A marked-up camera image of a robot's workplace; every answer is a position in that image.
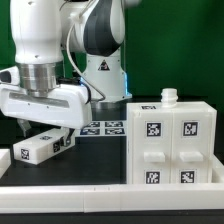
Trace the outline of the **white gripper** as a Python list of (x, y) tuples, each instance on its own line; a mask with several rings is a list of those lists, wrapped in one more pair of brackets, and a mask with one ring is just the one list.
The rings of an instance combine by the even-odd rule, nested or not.
[(23, 136), (29, 137), (34, 121), (69, 128), (63, 137), (64, 147), (71, 144), (74, 129), (81, 129), (92, 120), (91, 105), (87, 103), (83, 86), (61, 84), (44, 98), (32, 97), (18, 86), (0, 84), (0, 110), (17, 120)]

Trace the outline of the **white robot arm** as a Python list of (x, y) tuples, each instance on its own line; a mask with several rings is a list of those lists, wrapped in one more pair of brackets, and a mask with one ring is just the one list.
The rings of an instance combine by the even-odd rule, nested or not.
[(125, 0), (11, 0), (16, 65), (0, 71), (0, 111), (65, 128), (59, 140), (92, 120), (94, 85), (69, 82), (64, 59), (74, 52), (109, 56), (125, 36)]

